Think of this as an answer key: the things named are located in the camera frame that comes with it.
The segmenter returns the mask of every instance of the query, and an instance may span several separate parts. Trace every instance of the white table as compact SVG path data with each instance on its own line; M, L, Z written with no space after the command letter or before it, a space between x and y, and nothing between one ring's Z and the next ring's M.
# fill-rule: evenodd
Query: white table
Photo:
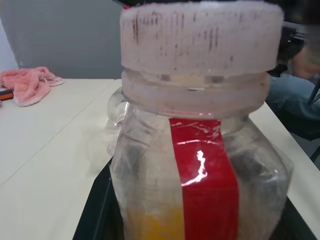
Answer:
M0 109L0 239L70 240L97 172L88 142L116 80L70 79L38 104ZM320 173L267 105L250 118L295 164L289 198L320 239Z

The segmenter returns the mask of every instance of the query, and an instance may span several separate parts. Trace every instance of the red label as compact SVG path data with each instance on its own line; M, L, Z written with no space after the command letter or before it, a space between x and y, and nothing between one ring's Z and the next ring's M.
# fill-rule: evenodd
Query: red label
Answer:
M185 240L237 240L239 190L221 121L170 119L183 197Z

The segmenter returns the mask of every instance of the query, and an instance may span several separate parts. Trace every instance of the pink towel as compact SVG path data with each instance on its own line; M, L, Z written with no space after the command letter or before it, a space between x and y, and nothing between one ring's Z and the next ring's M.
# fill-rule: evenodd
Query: pink towel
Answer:
M8 70L0 74L0 86L13 90L13 100L20 107L38 103L50 92L50 87L64 82L44 66Z

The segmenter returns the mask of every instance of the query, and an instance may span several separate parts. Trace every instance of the blue jeans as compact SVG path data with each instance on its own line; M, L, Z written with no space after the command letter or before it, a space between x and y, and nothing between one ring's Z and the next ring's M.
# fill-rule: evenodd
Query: blue jeans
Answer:
M320 121L320 100L307 104L314 87L308 80L288 74L271 77L265 101L276 114L285 110L299 118Z

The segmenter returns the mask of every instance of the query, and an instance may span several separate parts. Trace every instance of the white cap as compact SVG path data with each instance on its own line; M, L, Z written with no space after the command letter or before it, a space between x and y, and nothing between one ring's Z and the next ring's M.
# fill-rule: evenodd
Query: white cap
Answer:
M276 66L282 10L263 1L149 4L121 14L126 68L152 74L234 76Z

